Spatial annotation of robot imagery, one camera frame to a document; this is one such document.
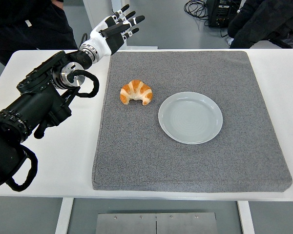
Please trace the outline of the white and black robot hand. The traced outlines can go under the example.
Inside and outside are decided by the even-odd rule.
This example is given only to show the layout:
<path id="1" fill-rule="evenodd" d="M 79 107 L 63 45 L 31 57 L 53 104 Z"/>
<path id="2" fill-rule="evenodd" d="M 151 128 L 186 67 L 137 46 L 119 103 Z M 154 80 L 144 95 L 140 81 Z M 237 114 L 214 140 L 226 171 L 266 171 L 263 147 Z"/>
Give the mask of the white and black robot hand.
<path id="1" fill-rule="evenodd" d="M 90 33 L 90 39 L 83 42 L 80 50 L 88 53 L 92 61 L 97 62 L 104 56 L 116 53 L 126 40 L 139 31 L 135 27 L 145 20 L 145 16 L 135 16 L 132 11 L 125 15 L 129 4 L 103 19 Z"/>

